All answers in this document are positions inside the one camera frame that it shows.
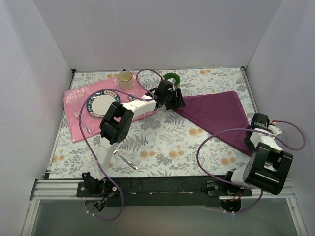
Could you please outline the purple satin napkin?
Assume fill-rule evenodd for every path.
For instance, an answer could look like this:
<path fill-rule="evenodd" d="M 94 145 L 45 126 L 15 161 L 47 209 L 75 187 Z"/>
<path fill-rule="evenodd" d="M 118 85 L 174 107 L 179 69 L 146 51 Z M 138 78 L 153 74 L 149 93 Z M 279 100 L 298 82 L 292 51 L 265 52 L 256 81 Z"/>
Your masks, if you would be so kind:
<path fill-rule="evenodd" d="M 233 128 L 247 128 L 250 124 L 239 96 L 234 91 L 184 97 L 185 107 L 178 114 L 215 134 Z"/>

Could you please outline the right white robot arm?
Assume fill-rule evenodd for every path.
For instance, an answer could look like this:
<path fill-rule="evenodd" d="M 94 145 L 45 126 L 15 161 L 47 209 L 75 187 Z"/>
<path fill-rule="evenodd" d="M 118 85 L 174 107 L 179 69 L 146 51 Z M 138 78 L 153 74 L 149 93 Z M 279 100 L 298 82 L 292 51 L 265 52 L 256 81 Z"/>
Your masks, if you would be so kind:
<path fill-rule="evenodd" d="M 223 191 L 236 194 L 241 187 L 259 188 L 277 195 L 282 191 L 293 155 L 284 151 L 275 141 L 282 131 L 270 122 L 267 115 L 255 113 L 244 142 L 253 154 L 244 170 L 232 169 L 225 175 Z"/>

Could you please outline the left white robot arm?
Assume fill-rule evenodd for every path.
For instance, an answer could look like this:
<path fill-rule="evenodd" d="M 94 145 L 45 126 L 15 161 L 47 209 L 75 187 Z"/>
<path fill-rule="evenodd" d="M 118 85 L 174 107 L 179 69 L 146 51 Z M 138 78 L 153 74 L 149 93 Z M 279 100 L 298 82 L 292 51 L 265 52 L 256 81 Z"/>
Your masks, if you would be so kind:
<path fill-rule="evenodd" d="M 105 168 L 118 144 L 127 137 L 132 121 L 162 106 L 168 110 L 186 106 L 180 90 L 180 79 L 175 79 L 173 83 L 164 78 L 158 87 L 149 90 L 139 99 L 135 98 L 128 103 L 111 103 L 100 123 L 99 148 L 97 153 L 93 153 L 95 164 L 87 173 L 82 174 L 83 182 L 93 196 L 98 197 L 104 193 L 102 180 L 106 178 Z"/>

